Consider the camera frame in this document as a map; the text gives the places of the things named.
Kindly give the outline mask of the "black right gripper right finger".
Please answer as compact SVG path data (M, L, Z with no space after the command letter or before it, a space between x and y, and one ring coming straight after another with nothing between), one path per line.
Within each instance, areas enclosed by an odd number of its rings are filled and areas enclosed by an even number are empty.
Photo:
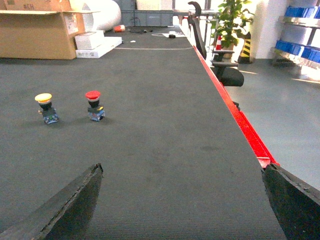
M320 238L320 191L284 168L269 164L262 173L270 206L288 240Z

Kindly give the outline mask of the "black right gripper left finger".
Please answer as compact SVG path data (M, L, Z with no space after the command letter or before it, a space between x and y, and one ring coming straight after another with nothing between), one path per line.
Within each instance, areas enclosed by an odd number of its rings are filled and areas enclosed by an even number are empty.
M93 164L25 219L0 234L2 240L84 240L98 201L103 168Z

